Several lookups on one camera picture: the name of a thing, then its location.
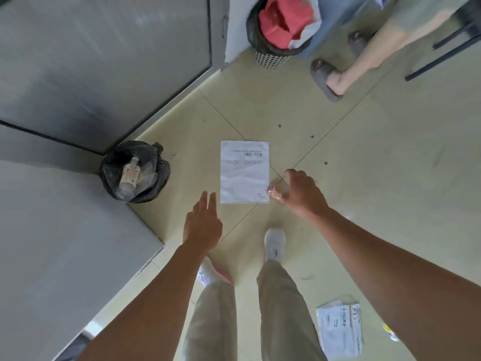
metal door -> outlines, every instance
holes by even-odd
[[[215,67],[212,3],[7,0],[1,123],[104,153]]]

black metal chair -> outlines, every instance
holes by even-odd
[[[467,33],[470,36],[470,39],[461,44],[460,46],[454,48],[453,50],[450,50],[448,53],[442,55],[438,59],[418,69],[416,72],[413,72],[406,76],[404,78],[406,82],[411,81],[413,78],[418,77],[420,74],[429,71],[431,68],[439,65],[441,62],[453,57],[454,55],[471,47],[473,44],[481,41],[481,0],[469,0],[468,2],[466,2],[465,5],[461,6],[461,8],[455,12],[454,16],[458,18],[462,26],[453,34],[435,43],[432,46],[433,49],[436,50],[438,48],[441,48],[443,45],[445,45],[450,40],[454,39],[462,33]]]

person's left hand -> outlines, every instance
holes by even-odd
[[[207,206],[207,191],[204,191],[192,211],[187,213],[183,242],[207,255],[219,243],[221,236],[222,222],[217,217],[216,193],[210,194]]]

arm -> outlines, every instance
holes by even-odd
[[[481,359],[481,287],[352,223],[328,206],[304,171],[287,170],[286,175],[291,191],[277,199],[318,228],[418,361]]]
[[[197,271],[222,235],[215,193],[187,214],[184,243],[157,277],[86,348],[78,361],[171,361]]]

gray slipper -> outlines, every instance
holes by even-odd
[[[319,62],[322,62],[322,64],[320,67],[317,68]],[[328,97],[329,100],[336,102],[342,99],[342,95],[336,94],[329,88],[327,84],[328,77],[333,71],[337,71],[336,67],[326,62],[325,60],[317,59],[311,63],[312,79],[314,80],[314,82],[316,82],[316,84],[319,86],[322,92],[324,92],[324,94]]]
[[[356,57],[364,51],[366,45],[368,45],[369,39],[366,38],[360,31],[352,32],[347,37],[347,44],[351,48],[352,53]]]

